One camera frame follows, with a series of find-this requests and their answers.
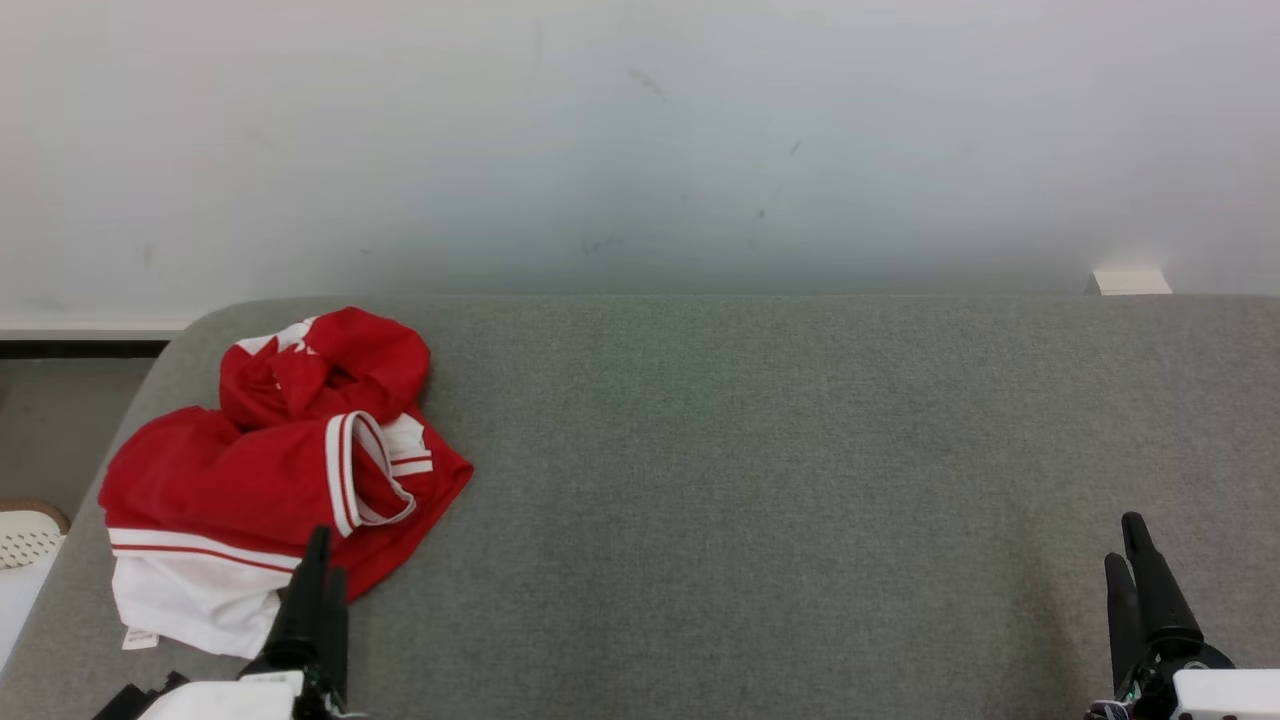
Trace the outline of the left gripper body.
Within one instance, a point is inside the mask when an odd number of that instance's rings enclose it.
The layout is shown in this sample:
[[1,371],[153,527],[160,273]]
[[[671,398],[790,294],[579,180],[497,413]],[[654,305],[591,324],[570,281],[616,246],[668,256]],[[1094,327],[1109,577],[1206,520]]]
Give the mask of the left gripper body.
[[142,719],[365,719],[346,707],[335,678],[315,657],[262,656],[234,680],[187,682],[163,692]]

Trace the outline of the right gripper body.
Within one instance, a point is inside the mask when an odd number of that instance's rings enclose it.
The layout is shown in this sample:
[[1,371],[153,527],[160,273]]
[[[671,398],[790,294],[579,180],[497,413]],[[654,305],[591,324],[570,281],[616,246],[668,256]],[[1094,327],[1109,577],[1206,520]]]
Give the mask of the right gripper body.
[[1279,670],[1235,667],[1210,644],[1188,653],[1149,650],[1115,698],[1091,703],[1088,717],[1277,719]]

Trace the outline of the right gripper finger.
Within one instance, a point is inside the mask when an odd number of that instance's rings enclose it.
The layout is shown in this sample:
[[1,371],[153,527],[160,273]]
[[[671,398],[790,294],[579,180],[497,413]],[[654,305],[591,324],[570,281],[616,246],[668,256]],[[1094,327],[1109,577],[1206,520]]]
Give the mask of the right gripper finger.
[[1124,512],[1121,529],[1147,647],[1164,657],[1199,653],[1203,632],[1144,518],[1139,512]]
[[1146,611],[1149,552],[1128,559],[1107,553],[1103,559],[1108,647],[1114,692],[1135,694],[1135,674],[1146,656]]

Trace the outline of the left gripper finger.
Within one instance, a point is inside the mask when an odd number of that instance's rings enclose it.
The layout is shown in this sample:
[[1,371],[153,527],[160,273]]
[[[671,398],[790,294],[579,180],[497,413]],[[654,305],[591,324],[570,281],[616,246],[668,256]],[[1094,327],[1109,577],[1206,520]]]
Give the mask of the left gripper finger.
[[330,530],[315,527],[262,647],[269,667],[306,669],[323,661],[329,546]]
[[325,674],[337,703],[348,700],[349,614],[346,602],[347,573],[332,569],[325,587]]

